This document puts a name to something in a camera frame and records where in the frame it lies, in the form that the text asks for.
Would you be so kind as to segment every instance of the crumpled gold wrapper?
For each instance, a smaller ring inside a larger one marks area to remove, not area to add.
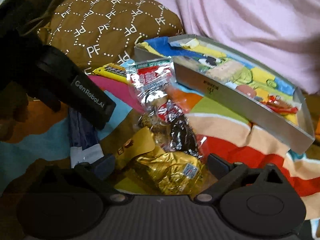
[[[196,157],[184,152],[164,152],[156,146],[152,152],[139,155],[131,168],[145,183],[153,183],[165,195],[199,194],[209,187],[209,171]]]

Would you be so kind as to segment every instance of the open box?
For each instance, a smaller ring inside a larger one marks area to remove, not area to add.
[[[278,138],[280,141],[288,145],[298,154],[302,154],[309,148],[309,146],[315,140],[314,129],[305,98],[298,87],[261,62],[258,62],[257,60],[235,49],[215,42],[212,39],[186,34],[170,37],[168,42],[171,43],[174,41],[182,41],[182,43],[185,44],[194,38],[197,38],[200,44],[210,44],[213,49],[233,55],[233,58],[239,58],[242,62],[250,62],[250,64],[262,68],[268,71],[270,74],[281,78],[287,84],[292,85],[295,88],[293,101],[302,104],[300,111],[297,112],[298,126],[286,120],[280,114],[273,112],[271,109],[249,97],[248,95],[226,86],[218,80],[178,64],[174,60],[175,76],[178,83],[202,93],[203,95],[228,107],[237,114],[242,115],[251,122],[256,123],[270,134]],[[139,44],[137,44],[134,49],[135,60],[137,62],[159,58],[158,55],[148,52]]]

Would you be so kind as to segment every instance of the brown pillow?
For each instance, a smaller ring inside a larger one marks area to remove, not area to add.
[[[137,42],[183,32],[179,18],[154,0],[65,0],[38,35],[90,73],[127,61]]]

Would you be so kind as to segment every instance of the yellow snack wrapper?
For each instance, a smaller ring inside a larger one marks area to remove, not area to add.
[[[207,168],[196,157],[184,152],[166,153],[160,146],[138,156],[131,168],[141,180],[152,183],[151,188],[156,187],[165,195],[194,197],[205,189],[209,176]]]
[[[122,170],[134,157],[151,152],[155,149],[152,132],[144,127],[136,132],[116,154],[116,169]]]
[[[125,68],[114,63],[109,63],[102,67],[96,68],[93,73],[102,77],[111,78],[122,83],[129,83],[127,81]]]

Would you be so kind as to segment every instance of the pink cloth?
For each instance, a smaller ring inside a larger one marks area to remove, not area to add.
[[[88,77],[102,90],[108,90],[111,94],[131,106],[136,111],[144,113],[139,101],[131,96],[128,85],[101,76],[88,75]]]
[[[310,94],[320,91],[320,0],[156,1],[180,17],[186,33],[237,49]]]

